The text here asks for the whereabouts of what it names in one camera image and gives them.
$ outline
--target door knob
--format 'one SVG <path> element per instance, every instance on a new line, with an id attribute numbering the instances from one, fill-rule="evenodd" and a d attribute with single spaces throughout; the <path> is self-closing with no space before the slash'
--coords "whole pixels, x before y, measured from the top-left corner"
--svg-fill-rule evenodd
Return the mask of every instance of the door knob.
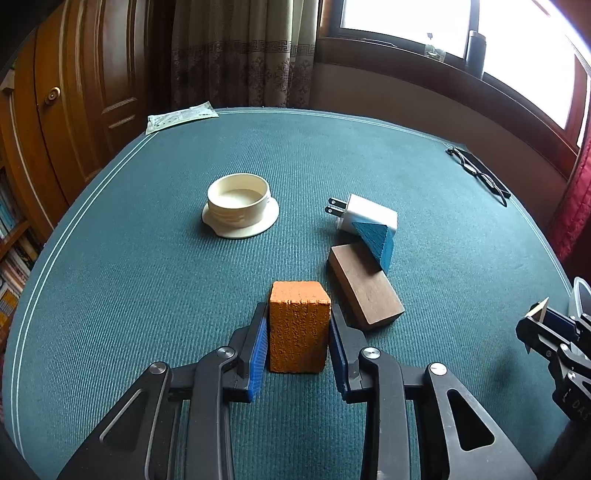
<path id="1" fill-rule="evenodd" d="M 45 97 L 45 104 L 51 105 L 55 100 L 57 100 L 59 98 L 60 95 L 61 95 L 60 88 L 53 87 L 51 90 L 49 90 L 49 93 Z"/>

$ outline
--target wooden cabinet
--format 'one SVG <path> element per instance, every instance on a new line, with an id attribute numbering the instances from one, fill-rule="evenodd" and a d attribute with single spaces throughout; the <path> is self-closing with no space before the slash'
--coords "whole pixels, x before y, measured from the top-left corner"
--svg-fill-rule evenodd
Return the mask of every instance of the wooden cabinet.
<path id="1" fill-rule="evenodd" d="M 37 31 L 39 119 L 69 204 L 145 129 L 144 8 L 68 0 Z"/>
<path id="2" fill-rule="evenodd" d="M 0 156 L 40 239 L 168 108 L 173 18 L 169 0 L 66 0 L 19 53 L 0 93 Z"/>

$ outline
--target white phone charger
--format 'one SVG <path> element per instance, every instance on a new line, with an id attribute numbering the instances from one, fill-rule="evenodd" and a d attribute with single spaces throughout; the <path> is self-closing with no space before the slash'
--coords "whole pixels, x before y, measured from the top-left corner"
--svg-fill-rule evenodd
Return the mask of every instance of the white phone charger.
<path id="1" fill-rule="evenodd" d="M 339 230 L 354 235 L 358 235 L 358 233 L 353 222 L 387 225 L 392 235 L 396 233 L 398 228 L 397 212 L 353 193 L 346 203 L 333 197 L 329 198 L 329 204 L 324 208 L 324 211 L 338 217 L 336 227 Z"/>

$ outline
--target metal screw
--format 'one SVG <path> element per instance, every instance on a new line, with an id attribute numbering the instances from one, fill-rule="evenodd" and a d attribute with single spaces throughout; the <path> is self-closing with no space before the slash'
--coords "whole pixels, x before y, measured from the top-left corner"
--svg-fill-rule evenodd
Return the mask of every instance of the metal screw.
<path id="1" fill-rule="evenodd" d="M 443 364 L 432 364 L 429 368 L 435 375 L 445 375 L 447 373 L 447 367 Z"/>
<path id="2" fill-rule="evenodd" d="M 222 358 L 230 358 L 234 356 L 234 349 L 231 346 L 223 346 L 217 349 L 217 356 Z"/>
<path id="3" fill-rule="evenodd" d="M 166 364 L 164 362 L 155 362 L 148 369 L 151 374 L 160 375 L 166 370 Z"/>
<path id="4" fill-rule="evenodd" d="M 365 358 L 369 358 L 371 360 L 375 360 L 376 358 L 379 358 L 380 355 L 382 355 L 382 352 L 372 346 L 365 347 L 363 350 L 361 350 L 361 353 Z"/>

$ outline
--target orange sponge cube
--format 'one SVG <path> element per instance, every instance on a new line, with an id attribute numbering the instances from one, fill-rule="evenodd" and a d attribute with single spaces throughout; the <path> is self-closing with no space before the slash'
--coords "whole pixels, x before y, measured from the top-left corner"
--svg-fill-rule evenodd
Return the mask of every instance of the orange sponge cube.
<path id="1" fill-rule="evenodd" d="M 326 363 L 330 297 L 316 281 L 276 281 L 269 300 L 269 368 L 320 373 Z"/>

